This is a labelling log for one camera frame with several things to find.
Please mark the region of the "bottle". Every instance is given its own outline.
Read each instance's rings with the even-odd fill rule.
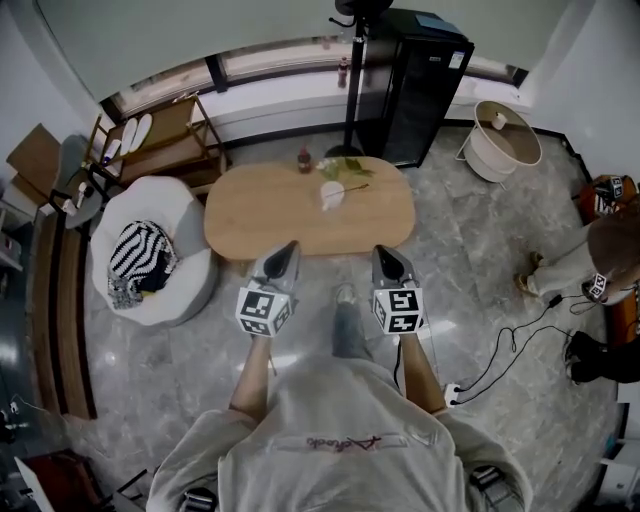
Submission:
[[[301,174],[309,174],[311,172],[311,155],[304,146],[298,153],[298,171]]]
[[[338,64],[338,87],[340,87],[340,89],[344,89],[347,86],[348,69],[349,63],[347,62],[347,58],[342,57],[340,64]]]

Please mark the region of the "strap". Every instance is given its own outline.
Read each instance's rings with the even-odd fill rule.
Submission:
[[[218,506],[218,498],[209,489],[197,487],[184,493],[184,512],[213,512]]]
[[[522,496],[507,482],[505,475],[493,466],[482,466],[469,478],[485,498],[490,512],[524,512]]]

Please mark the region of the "white t-shirt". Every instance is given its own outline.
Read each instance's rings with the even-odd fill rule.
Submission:
[[[470,483],[483,466],[504,476],[499,492]],[[281,377],[258,425],[204,413],[158,470],[147,511],[177,511],[194,487],[213,490],[222,512],[521,512],[532,499],[519,464],[467,415],[436,418],[384,368],[333,357]]]

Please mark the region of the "window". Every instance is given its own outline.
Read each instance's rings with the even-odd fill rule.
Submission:
[[[504,82],[516,87],[520,87],[527,73],[528,71],[524,69],[475,55],[469,59],[469,64],[464,72],[468,76]]]
[[[145,78],[101,102],[114,122],[171,101],[181,94],[229,86],[274,76],[337,70],[342,57],[351,60],[350,33],[247,46],[194,60]]]
[[[267,76],[337,69],[342,57],[351,59],[351,42],[339,36],[308,37],[248,46],[220,54],[230,84]]]
[[[140,80],[114,94],[111,100],[121,116],[129,116],[181,94],[212,86],[207,63],[198,59]]]

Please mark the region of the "person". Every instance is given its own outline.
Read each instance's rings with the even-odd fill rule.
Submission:
[[[640,337],[629,343],[610,347],[577,331],[567,340],[565,366],[567,376],[576,384],[598,377],[620,383],[640,381]]]
[[[553,257],[532,253],[535,271],[529,276],[515,276],[518,289],[541,297],[588,282],[599,273],[607,279],[599,301],[614,304],[623,299],[640,279],[639,197],[568,236]]]
[[[529,510],[522,468],[447,409],[417,335],[400,337],[404,398],[366,349],[353,287],[336,302],[333,356],[298,363],[270,398],[271,340],[253,338],[229,408],[200,416],[162,463],[147,511]]]

